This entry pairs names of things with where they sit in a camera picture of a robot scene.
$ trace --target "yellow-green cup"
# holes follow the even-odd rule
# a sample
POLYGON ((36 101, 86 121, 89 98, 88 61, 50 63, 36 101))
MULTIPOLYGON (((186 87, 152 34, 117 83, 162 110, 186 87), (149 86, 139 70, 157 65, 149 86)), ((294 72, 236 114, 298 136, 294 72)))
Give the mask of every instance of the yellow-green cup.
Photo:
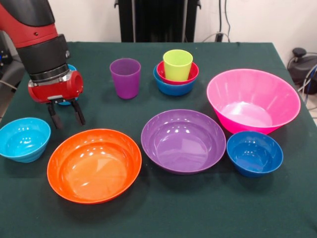
POLYGON ((163 55, 165 77, 172 81, 186 81, 193 56, 184 50, 171 50, 163 55))

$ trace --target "bowl rim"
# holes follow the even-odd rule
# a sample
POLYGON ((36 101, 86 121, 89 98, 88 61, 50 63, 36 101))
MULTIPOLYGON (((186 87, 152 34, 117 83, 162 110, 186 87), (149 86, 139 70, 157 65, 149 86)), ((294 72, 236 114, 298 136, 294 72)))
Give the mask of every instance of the bowl rim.
POLYGON ((160 65, 160 64, 163 64, 163 65, 164 65, 164 61, 161 61, 161 62, 159 62, 159 63, 157 64, 157 73, 158 73, 158 76, 159 76, 161 79, 164 78, 164 80, 166 80, 167 82, 169 82, 169 83, 164 82, 163 79, 162 79, 162 82, 163 82, 163 83, 166 83, 166 84, 168 84, 168 85, 184 85, 184 84, 189 84, 189 83, 195 81, 195 80, 197 79, 198 74, 199 74, 199 67, 198 67, 198 65, 195 64, 195 62, 192 62, 192 65, 197 68, 197 73, 196 73, 196 75, 195 75, 192 79, 190 79, 190 80, 185 80, 185 81, 172 81, 172 80, 169 80, 169 79, 167 79, 167 78, 165 78, 165 77, 163 77, 163 76, 160 75, 160 73, 159 73, 159 65, 160 65))
POLYGON ((238 133, 233 134, 232 136, 230 136, 230 138, 229 138, 228 141, 227 141, 226 151, 227 151, 227 154, 228 154, 228 156, 229 156, 231 162, 234 164, 234 166, 237 166, 237 167, 239 167, 239 168, 241 168, 241 169, 243 169, 243 170, 245 170, 245 171, 248 171, 248 172, 253 173, 253 174, 258 174, 258 175, 264 175, 264 174, 269 174, 269 173, 274 172, 275 170, 277 170, 277 169, 282 165, 283 160, 284 160, 284 153, 283 153, 283 150, 282 150, 281 146, 278 144, 278 142, 277 142, 276 140, 274 140, 272 137, 270 137, 270 136, 268 136, 268 135, 266 135, 266 134, 263 134, 263 133, 261 133, 261 132, 257 132, 257 131, 244 130, 244 131, 241 131, 241 132, 238 132, 238 133), (239 164, 237 164, 237 163, 232 159, 231 155, 230 155, 229 152, 228 152, 228 144, 231 142, 232 138, 234 138, 236 135, 238 135, 238 134, 245 134, 245 133, 247 133, 247 134, 250 134, 250 133, 251 133, 251 134, 262 135, 262 136, 268 138, 268 139, 271 140, 274 144, 277 145, 277 148, 280 150, 280 152, 281 152, 281 154, 282 154, 282 158, 281 158, 281 162, 278 164, 278 166, 276 166, 276 168, 274 168, 274 169, 272 169, 272 170, 269 170, 269 171, 265 171, 265 172, 256 172, 256 171, 252 171, 252 170, 246 169, 245 167, 240 166, 239 164))
POLYGON ((207 94, 207 98, 208 98, 208 101, 209 103, 211 104, 212 108, 218 112, 220 115, 222 115, 223 117, 225 117, 226 119, 229 119, 237 124, 240 124, 240 125, 244 125, 244 126, 248 126, 248 127, 252 127, 254 129, 258 129, 258 128, 263 128, 263 129, 266 129, 266 128, 279 128, 281 126, 284 126, 288 123, 290 123, 291 121, 293 121, 299 114, 300 110, 301 110, 301 99, 299 98, 299 95, 297 93, 297 91, 294 89, 294 87, 292 87, 291 84, 289 84, 288 82, 286 82, 284 79, 282 79, 281 77, 275 75, 275 74, 272 74, 272 73, 269 73, 269 72, 266 72, 266 71, 263 71, 263 70, 258 70, 258 69, 253 69, 253 68, 236 68, 236 69, 230 69, 230 70, 226 70, 224 72, 221 72, 219 74, 217 74, 215 77, 213 77, 210 82, 208 83, 208 86, 207 86, 207 89, 206 89, 206 94, 207 94), (288 121, 284 122, 284 123, 280 123, 280 124, 275 124, 275 125, 271 125, 271 126, 253 126, 253 125, 247 125, 247 124, 244 124, 244 123, 241 123, 241 122, 238 122, 236 120, 233 120, 233 119, 229 119, 228 117, 226 117, 220 110, 218 110, 218 108, 212 103, 211 99, 210 99, 210 96, 209 96, 209 88, 212 87, 212 81, 216 78, 216 77, 219 77, 221 76, 222 74, 226 74, 228 72, 231 72, 231 71, 244 71, 244 70, 251 70, 251 71, 258 71, 258 72, 261 72, 261 73, 265 73, 267 75, 270 75, 270 76, 274 76, 276 78, 278 78, 278 80, 280 80, 283 84, 285 84, 286 87, 290 87, 292 90, 292 92, 294 93, 294 95, 296 95, 296 98, 297 98, 297 111, 296 113, 294 114, 294 116, 292 116, 291 119, 289 119, 288 121))
POLYGON ((4 125, 4 126, 0 129, 0 133, 1 133, 1 130, 2 130, 3 128, 5 128, 6 126, 8 126, 8 125, 10 125, 10 124, 12 124, 12 123, 14 123, 14 122, 17 122, 17 121, 20 121, 20 120, 25 120, 25 119, 35 119, 35 120, 40 120, 40 121, 44 122, 44 124, 49 128, 49 134, 48 134, 48 136, 47 136, 45 142, 44 142, 39 148, 37 148, 36 150, 34 150, 34 151, 32 151, 32 152, 29 152, 29 153, 27 153, 27 154, 24 154, 24 155, 8 156, 8 155, 5 155, 5 154, 3 154, 3 153, 0 152, 0 155, 1 155, 1 156, 6 157, 6 158, 8 158, 8 159, 16 160, 16 159, 19 159, 19 158, 21 158, 21 157, 25 157, 25 156, 34 154, 34 153, 38 152, 39 150, 41 150, 43 147, 45 147, 45 146, 47 145, 47 143, 48 143, 48 141, 49 141, 49 139, 50 139, 50 137, 51 137, 51 132, 52 132, 52 130, 51 130, 50 125, 49 125, 46 121, 44 121, 44 120, 42 120, 42 119, 40 119, 40 118, 28 117, 28 118, 19 118, 19 119, 13 120, 13 121, 9 122, 8 124, 4 125))
POLYGON ((202 172, 202 171, 205 171, 205 170, 210 169, 212 166, 214 166, 215 164, 217 164, 217 163, 223 158, 223 155, 224 155, 224 153, 225 153, 225 151, 226 151, 226 141, 227 141, 227 139, 226 139, 226 136, 225 136, 225 134, 224 134, 224 131, 222 130, 221 126, 220 126, 214 119, 212 119, 211 117, 208 117, 206 114, 203 114, 203 113, 198 112, 198 111, 195 111, 195 110, 190 110, 190 109, 172 109, 172 110, 167 110, 167 111, 161 112, 161 113, 159 113, 159 114, 156 114, 156 115, 154 115, 153 117, 151 117, 151 119, 149 119, 149 120, 145 123, 145 125, 144 125, 144 127, 143 127, 143 129, 142 129, 142 132, 141 132, 141 145, 142 145, 143 151, 144 151, 145 154, 148 156, 148 158, 149 158, 153 163, 155 163, 157 166, 159 166, 160 168, 163 168, 164 170, 169 171, 169 172, 171 172, 171 173, 173 173, 173 174, 179 174, 179 175, 180 175, 180 174, 183 174, 183 175, 187 175, 187 174, 188 174, 188 175, 191 175, 191 174, 200 173, 200 172, 202 172), (145 133, 145 129, 146 129, 145 127, 146 127, 146 125, 147 125, 148 123, 150 123, 152 120, 154 120, 154 118, 156 118, 157 116, 160 116, 160 115, 162 115, 162 114, 169 113, 169 112, 172 112, 172 111, 187 111, 187 112, 198 113, 198 114, 200 114, 201 116, 206 117, 206 118, 212 120, 212 121, 219 127, 219 129, 220 129, 220 131, 221 131, 221 136, 224 138, 224 147, 223 147, 223 151, 221 152, 221 156, 219 157, 219 159, 217 159, 214 163, 212 163, 211 165, 209 165, 209 166, 207 166, 207 167, 205 167, 205 168, 203 168, 203 169, 198 169, 198 170, 193 170, 193 171, 188 172, 188 171, 179 171, 179 170, 172 170, 172 169, 166 168, 166 167, 164 167, 162 164, 157 163, 156 161, 154 161, 154 160, 151 158, 151 156, 147 153, 147 151, 144 149, 144 146, 143 146, 143 139, 142 139, 142 138, 143 138, 143 133, 145 133))
POLYGON ((113 62, 111 62, 110 66, 109 66, 109 70, 110 70, 111 73, 115 74, 116 76, 120 76, 120 77, 130 77, 130 76, 135 75, 135 74, 137 74, 137 73, 139 73, 139 72, 141 71, 141 64, 140 64, 139 61, 137 61, 136 59, 133 59, 133 58, 119 58, 119 59, 116 59, 116 60, 114 60, 113 62), (123 75, 123 74, 118 74, 118 73, 113 72, 113 70, 111 69, 111 67, 113 66, 113 64, 117 63, 118 61, 122 61, 122 60, 134 61, 134 63, 137 63, 137 65, 138 65, 138 67, 139 67, 138 70, 135 71, 134 73, 125 74, 125 75, 123 75))
POLYGON ((155 79, 156 81, 159 81, 160 83, 162 83, 164 86, 171 86, 171 87, 188 87, 188 85, 193 84, 193 83, 196 81, 196 79, 197 79, 197 78, 195 78, 193 81, 191 81, 191 82, 189 82, 189 83, 185 83, 185 84, 168 84, 168 83, 163 82, 161 78, 157 78, 157 77, 155 76, 155 72, 157 72, 157 67, 158 67, 158 64, 155 65, 155 67, 154 67, 154 69, 153 69, 154 79, 155 79))
POLYGON ((50 156, 50 159, 48 161, 48 165, 47 165, 47 170, 46 170, 46 174, 47 174, 47 179, 49 181, 49 184, 50 184, 50 187, 53 189, 53 191, 59 195, 60 197, 68 200, 68 201, 71 201, 71 202, 75 202, 75 203, 79 203, 79 204, 99 204, 99 203, 104 203, 104 202, 108 202, 110 200, 113 200, 115 199, 116 197, 118 197, 119 195, 121 195, 122 193, 124 193, 129 187, 131 187, 131 185, 135 182, 135 180, 137 179, 140 171, 141 171, 141 167, 142 167, 142 153, 141 153, 141 150, 140 150, 140 147, 138 146, 138 144, 130 137, 128 136, 127 134, 124 134, 120 131, 117 131, 117 130, 113 130, 113 129, 107 129, 107 128, 95 128, 95 129, 88 129, 88 130, 85 130, 85 131, 81 131, 79 133, 76 133, 70 137, 68 137, 67 139, 65 139, 64 141, 62 141, 59 146, 53 151, 53 153, 51 154, 50 156), (62 146, 62 144, 64 144, 66 141, 68 141, 69 139, 75 137, 75 136, 78 136, 79 134, 83 134, 83 133, 87 133, 87 132, 90 132, 90 131, 102 131, 102 132, 105 132, 105 131, 111 131, 111 132, 115 132, 115 133, 118 133, 118 134, 121 134, 123 135, 124 137, 126 138, 129 138, 131 140, 131 142, 136 146, 136 148, 138 149, 137 152, 138 152, 138 155, 140 156, 140 163, 139 163, 139 166, 136 167, 137 169, 137 173, 136 173, 136 176, 135 178, 133 178, 130 183, 126 186, 126 187, 123 187, 124 189, 120 190, 119 192, 116 192, 114 195, 108 197, 107 199, 100 199, 100 200, 95 200, 95 201, 78 201, 76 199, 73 199, 73 198, 69 198, 68 196, 64 196, 63 194, 60 194, 59 191, 57 191, 57 189, 55 188, 55 186, 52 186, 52 183, 51 183, 51 180, 50 180, 50 176, 49 176, 49 167, 50 166, 53 166, 51 165, 52 164, 52 157, 53 155, 57 152, 57 150, 62 146))

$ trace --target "blue bowl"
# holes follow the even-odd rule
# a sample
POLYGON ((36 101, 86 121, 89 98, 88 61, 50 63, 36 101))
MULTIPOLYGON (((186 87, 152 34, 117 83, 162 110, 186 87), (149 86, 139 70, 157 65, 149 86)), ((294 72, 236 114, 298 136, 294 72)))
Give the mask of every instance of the blue bowl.
POLYGON ((51 136, 50 126, 38 118, 14 120, 0 129, 0 155, 29 163, 44 152, 51 136))
POLYGON ((171 85, 171 84, 164 83, 161 80, 160 76, 158 75, 157 65, 155 66, 153 70, 153 75, 154 75, 155 81, 157 82, 158 89, 162 93, 170 95, 170 96, 182 96, 189 93, 193 89, 194 84, 196 82, 196 80, 194 80, 190 83, 182 84, 182 85, 171 85))
POLYGON ((232 135, 227 153, 235 168, 244 176, 260 177, 277 170, 283 162, 283 151, 271 137, 254 131, 232 135))
MULTIPOLYGON (((71 64, 67 64, 68 65, 68 68, 70 71, 76 71, 76 67, 71 65, 71 64)), ((70 102, 62 102, 62 103, 59 103, 59 105, 62 105, 62 106, 69 106, 71 103, 70 102)))

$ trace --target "red bowl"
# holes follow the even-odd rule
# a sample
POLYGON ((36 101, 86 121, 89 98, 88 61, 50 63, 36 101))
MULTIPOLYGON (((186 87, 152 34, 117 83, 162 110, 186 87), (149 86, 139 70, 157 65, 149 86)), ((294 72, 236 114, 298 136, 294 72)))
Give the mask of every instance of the red bowl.
POLYGON ((165 78, 165 71, 164 71, 164 61, 162 61, 158 64, 157 72, 158 72, 159 77, 162 79, 162 81, 164 83, 172 84, 172 85, 182 85, 182 84, 193 82, 199 74, 199 68, 193 62, 192 66, 190 68, 190 71, 189 71, 188 79, 186 81, 171 81, 171 80, 166 79, 165 78))

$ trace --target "table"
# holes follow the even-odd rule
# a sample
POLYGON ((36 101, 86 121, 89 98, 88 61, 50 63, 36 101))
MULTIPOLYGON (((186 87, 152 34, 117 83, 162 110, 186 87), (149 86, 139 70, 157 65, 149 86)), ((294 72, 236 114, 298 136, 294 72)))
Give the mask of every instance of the table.
MULTIPOLYGON (((149 160, 140 142, 145 123, 170 109, 197 110, 219 123, 205 89, 222 71, 256 68, 291 83, 272 44, 69 43, 69 49, 69 63, 85 82, 78 102, 87 124, 79 126, 73 109, 59 106, 65 129, 54 129, 46 105, 29 97, 28 77, 24 77, 1 126, 38 117, 49 122, 52 136, 42 157, 33 163, 0 160, 1 238, 316 237, 317 129, 303 104, 293 122, 270 134, 284 151, 284 163, 262 178, 241 176, 227 155, 203 173, 172 175, 149 160), (193 54, 200 75, 190 94, 171 97, 158 90, 152 71, 164 52, 177 48, 193 54), (110 63, 121 57, 135 58, 142 65, 140 93, 127 101, 116 96, 109 71, 110 63), (131 136, 141 148, 142 169, 117 199, 100 205, 74 204, 49 186, 47 163, 63 140, 91 128, 111 128, 131 136)), ((230 133, 224 131, 228 138, 230 133)))

